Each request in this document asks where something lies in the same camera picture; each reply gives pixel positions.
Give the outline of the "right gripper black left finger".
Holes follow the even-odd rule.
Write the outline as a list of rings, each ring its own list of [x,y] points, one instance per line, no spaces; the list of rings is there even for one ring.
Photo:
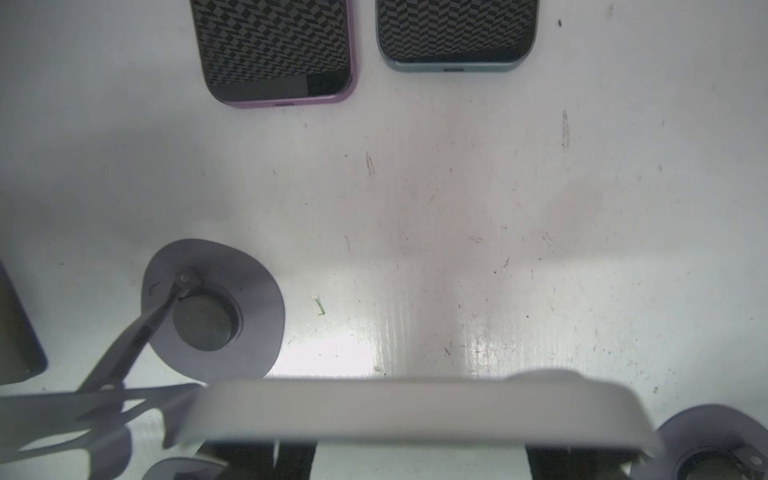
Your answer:
[[[316,448],[316,443],[205,442],[203,453],[227,464],[217,479],[307,480]]]

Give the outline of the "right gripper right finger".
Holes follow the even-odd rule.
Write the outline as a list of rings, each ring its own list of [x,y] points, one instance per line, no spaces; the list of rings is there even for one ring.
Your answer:
[[[623,466],[639,457],[623,449],[527,447],[533,480],[629,479]]]

